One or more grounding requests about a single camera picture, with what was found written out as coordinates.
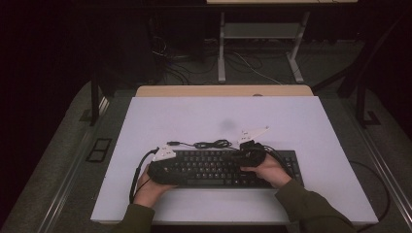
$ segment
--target white clip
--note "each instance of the white clip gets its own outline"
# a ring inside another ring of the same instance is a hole
[[[176,157],[176,152],[170,149],[168,145],[164,145],[161,147],[157,153],[154,155],[153,162],[165,160],[169,158]]]
[[[242,130],[242,136],[237,142],[239,144],[243,144],[243,143],[252,141],[253,139],[257,138],[259,135],[265,133],[267,130],[269,130],[269,126],[266,126],[265,128],[259,128],[259,129],[249,130],[249,131]]]

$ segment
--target dark green sleeve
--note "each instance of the dark green sleeve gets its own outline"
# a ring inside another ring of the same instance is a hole
[[[295,180],[285,184],[276,197],[290,222],[299,221],[305,232],[357,232],[351,221],[333,209],[323,196],[306,190]]]
[[[112,233],[149,233],[154,215],[153,209],[130,204],[123,220],[113,228]]]

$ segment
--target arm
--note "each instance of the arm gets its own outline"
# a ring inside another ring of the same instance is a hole
[[[138,191],[133,204],[128,205],[123,220],[112,229],[113,233],[149,233],[155,210],[152,207],[161,195],[173,185],[158,184],[150,180],[148,166],[137,182]]]
[[[324,197],[307,191],[292,180],[272,156],[266,155],[263,163],[256,168],[241,169],[256,172],[258,177],[279,188],[276,197],[285,208],[290,221],[299,221],[305,232],[356,232],[352,223],[333,209]]]

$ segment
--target white tabletop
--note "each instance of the white tabletop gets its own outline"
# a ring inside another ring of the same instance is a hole
[[[266,126],[269,130],[256,141],[277,150],[295,150],[307,189],[319,192],[354,224],[377,222],[314,96],[133,98],[91,220],[122,220],[134,171],[149,150],[169,141],[193,144],[219,139],[238,147],[242,130]],[[154,207],[154,223],[284,224],[288,217],[275,192],[175,188]]]

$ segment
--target keyboard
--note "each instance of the keyboard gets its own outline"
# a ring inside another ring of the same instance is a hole
[[[180,187],[216,188],[272,188],[254,172],[242,172],[234,162],[224,161],[222,156],[232,150],[174,150],[176,157],[159,161],[166,169],[189,174],[186,184]],[[294,150],[277,150],[294,178],[303,185]]]

